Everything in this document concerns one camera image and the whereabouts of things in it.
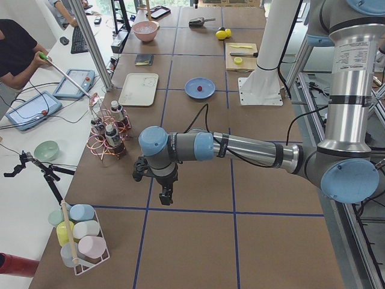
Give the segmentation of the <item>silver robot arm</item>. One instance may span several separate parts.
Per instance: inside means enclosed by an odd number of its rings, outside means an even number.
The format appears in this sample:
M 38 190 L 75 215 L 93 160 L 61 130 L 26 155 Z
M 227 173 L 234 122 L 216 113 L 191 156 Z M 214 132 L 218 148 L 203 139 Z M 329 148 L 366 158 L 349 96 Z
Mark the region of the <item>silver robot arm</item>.
M 372 196 L 380 174 L 371 162 L 365 134 L 375 58 L 383 34 L 383 1 L 312 1 L 307 41 L 311 46 L 334 48 L 323 140 L 314 147 L 278 142 L 277 116 L 246 123 L 247 129 L 256 127 L 261 140 L 198 128 L 169 133 L 151 126 L 138 138 L 142 154 L 134 165 L 134 179 L 155 178 L 162 185 L 159 198 L 168 205 L 179 163 L 227 157 L 284 169 L 341 203 L 353 204 Z

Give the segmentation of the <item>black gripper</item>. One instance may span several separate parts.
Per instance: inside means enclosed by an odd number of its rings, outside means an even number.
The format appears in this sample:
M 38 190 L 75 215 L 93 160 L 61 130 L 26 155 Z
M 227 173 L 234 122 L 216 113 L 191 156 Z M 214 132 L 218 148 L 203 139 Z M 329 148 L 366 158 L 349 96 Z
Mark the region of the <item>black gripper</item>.
M 162 185 L 162 193 L 159 194 L 159 199 L 162 205 L 173 204 L 173 184 L 178 180 L 177 164 L 169 164 L 166 168 L 152 168 L 157 182 Z

